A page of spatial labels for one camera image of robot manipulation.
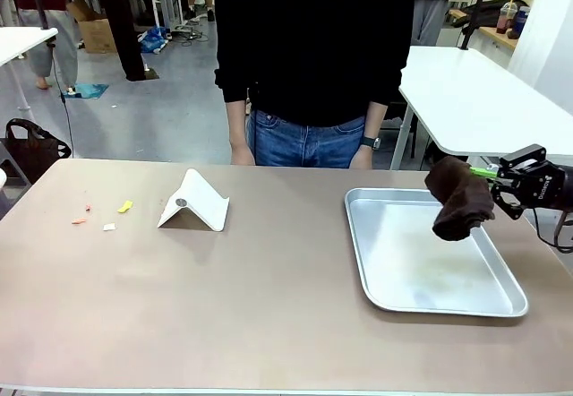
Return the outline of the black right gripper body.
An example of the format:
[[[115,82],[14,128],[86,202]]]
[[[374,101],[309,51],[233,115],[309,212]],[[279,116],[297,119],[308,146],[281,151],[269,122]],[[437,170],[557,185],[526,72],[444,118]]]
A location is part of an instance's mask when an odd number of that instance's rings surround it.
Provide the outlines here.
[[[544,161],[534,169],[534,199],[530,208],[572,211],[572,167]]]

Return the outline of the person's left hand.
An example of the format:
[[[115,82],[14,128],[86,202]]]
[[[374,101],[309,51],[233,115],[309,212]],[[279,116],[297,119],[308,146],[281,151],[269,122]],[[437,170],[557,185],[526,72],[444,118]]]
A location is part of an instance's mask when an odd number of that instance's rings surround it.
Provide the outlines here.
[[[373,149],[366,145],[361,145],[350,161],[350,169],[371,170]]]

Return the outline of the person's right hand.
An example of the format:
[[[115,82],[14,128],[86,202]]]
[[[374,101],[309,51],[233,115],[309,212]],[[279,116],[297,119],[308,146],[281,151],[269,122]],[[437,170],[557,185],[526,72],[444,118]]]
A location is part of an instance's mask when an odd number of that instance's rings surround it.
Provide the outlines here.
[[[246,141],[231,142],[231,163],[239,166],[255,166],[255,158]]]

